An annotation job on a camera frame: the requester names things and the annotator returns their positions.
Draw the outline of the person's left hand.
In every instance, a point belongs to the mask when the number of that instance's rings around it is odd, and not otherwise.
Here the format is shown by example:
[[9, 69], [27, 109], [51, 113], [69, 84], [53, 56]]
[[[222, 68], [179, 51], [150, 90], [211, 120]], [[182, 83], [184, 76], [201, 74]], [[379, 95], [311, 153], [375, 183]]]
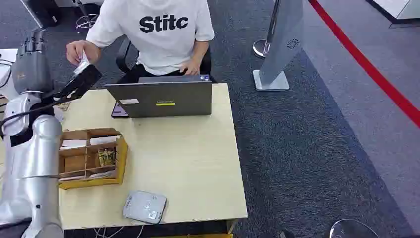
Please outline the person's left hand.
[[200, 74], [201, 61], [198, 59], [191, 59], [188, 62], [182, 64], [180, 73], [182, 75], [199, 75]]

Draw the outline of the person's right hand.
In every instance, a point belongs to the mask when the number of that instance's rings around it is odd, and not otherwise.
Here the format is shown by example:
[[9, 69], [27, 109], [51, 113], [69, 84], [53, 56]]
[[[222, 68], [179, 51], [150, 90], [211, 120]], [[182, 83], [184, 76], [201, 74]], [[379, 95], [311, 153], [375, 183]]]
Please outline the person's right hand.
[[67, 60], [75, 66], [78, 66], [83, 59], [96, 63], [101, 57], [101, 49], [86, 40], [73, 41], [66, 45], [66, 50]]

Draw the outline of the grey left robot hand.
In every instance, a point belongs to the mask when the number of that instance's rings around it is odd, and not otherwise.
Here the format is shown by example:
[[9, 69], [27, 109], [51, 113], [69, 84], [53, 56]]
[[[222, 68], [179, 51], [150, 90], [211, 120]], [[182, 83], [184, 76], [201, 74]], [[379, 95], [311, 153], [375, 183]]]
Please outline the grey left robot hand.
[[14, 89], [21, 94], [27, 91], [49, 93], [54, 90], [48, 60], [45, 54], [45, 29], [36, 29], [18, 49], [12, 65]]

